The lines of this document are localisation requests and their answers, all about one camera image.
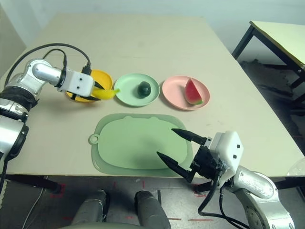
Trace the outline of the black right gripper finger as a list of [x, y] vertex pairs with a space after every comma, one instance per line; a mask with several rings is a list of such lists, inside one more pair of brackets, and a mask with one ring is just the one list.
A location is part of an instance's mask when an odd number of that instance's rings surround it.
[[178, 136], [182, 137], [187, 141], [193, 141], [199, 145], [204, 145], [206, 142], [206, 137], [201, 137], [191, 131], [183, 130], [183, 129], [172, 129]]
[[187, 182], [192, 182], [193, 173], [191, 171], [184, 169], [178, 164], [177, 161], [163, 153], [157, 152], [157, 155], [167, 165], [169, 169], [182, 176]]

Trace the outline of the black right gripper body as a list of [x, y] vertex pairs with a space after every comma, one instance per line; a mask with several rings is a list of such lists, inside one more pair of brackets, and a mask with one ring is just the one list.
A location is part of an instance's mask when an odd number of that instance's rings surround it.
[[190, 165], [192, 173], [197, 173], [207, 179], [221, 177], [225, 171], [225, 165], [217, 154], [212, 154], [208, 146], [211, 138], [203, 138], [200, 147]]

